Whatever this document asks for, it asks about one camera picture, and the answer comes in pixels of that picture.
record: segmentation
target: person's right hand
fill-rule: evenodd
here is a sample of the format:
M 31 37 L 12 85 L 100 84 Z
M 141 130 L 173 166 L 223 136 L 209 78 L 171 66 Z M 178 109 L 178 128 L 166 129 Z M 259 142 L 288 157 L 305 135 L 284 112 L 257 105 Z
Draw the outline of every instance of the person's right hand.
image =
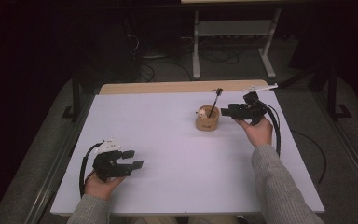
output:
M 268 119 L 263 117 L 256 125 L 250 125 L 245 120 L 240 119 L 235 119 L 235 121 L 246 132 L 249 141 L 252 143 L 252 145 L 254 145 L 254 147 L 258 147 L 265 144 L 271 145 L 273 127 Z

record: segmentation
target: person's left hand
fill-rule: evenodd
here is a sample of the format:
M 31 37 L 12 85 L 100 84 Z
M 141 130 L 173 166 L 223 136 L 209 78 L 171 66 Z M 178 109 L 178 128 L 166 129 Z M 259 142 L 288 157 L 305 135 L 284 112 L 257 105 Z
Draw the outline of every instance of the person's left hand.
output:
M 108 179 L 103 182 L 98 178 L 96 173 L 93 173 L 86 182 L 85 194 L 101 198 L 109 201 L 112 191 L 121 183 L 126 177 L 116 177 L 115 179 Z

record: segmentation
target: table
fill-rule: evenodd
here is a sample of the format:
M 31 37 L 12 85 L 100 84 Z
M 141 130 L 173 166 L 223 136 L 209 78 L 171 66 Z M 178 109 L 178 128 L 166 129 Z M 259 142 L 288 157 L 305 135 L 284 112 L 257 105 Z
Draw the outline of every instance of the table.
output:
M 122 150 L 144 160 L 114 192 L 111 212 L 118 216 L 204 215 L 260 212 L 251 166 L 253 146 L 230 118 L 221 117 L 214 132 L 195 127 L 196 111 L 211 105 L 213 89 L 224 89 L 216 104 L 243 103 L 243 89 L 263 80 L 110 84 L 102 87 L 90 109 L 72 159 L 50 212 L 71 215 L 80 201 L 78 175 L 87 150 L 113 135 Z M 282 162 L 306 203 L 324 207 L 290 134 L 273 91 L 259 91 L 281 119 Z M 89 156 L 86 174 L 95 155 Z

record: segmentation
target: hand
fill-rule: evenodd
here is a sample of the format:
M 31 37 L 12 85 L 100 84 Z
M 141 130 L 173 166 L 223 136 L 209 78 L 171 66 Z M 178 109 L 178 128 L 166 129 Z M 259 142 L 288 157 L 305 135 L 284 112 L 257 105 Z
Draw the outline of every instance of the hand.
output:
M 109 201 L 112 191 L 123 182 L 124 179 L 125 177 L 117 177 L 103 182 L 98 178 L 96 173 L 93 173 L 86 182 L 84 192 L 88 195 Z
M 258 147 L 265 144 L 271 145 L 272 124 L 265 117 L 263 117 L 256 125 L 250 125 L 245 120 L 235 119 L 235 121 L 246 132 L 249 141 L 252 143 L 252 145 L 254 145 L 254 147 Z

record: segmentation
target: white metal stand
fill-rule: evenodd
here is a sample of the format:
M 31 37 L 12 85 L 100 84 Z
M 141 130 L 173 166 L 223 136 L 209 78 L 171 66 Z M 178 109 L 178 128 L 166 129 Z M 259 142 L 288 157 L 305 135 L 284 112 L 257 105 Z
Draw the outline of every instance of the white metal stand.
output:
M 193 51 L 193 78 L 200 79 L 200 60 L 199 60 L 199 36 L 217 35 L 266 35 L 268 37 L 264 48 L 260 48 L 259 54 L 266 68 L 269 78 L 276 75 L 269 62 L 269 46 L 275 34 L 281 9 L 277 8 L 272 20 L 254 21 L 199 21 L 199 12 L 195 12 L 194 20 L 194 51 Z

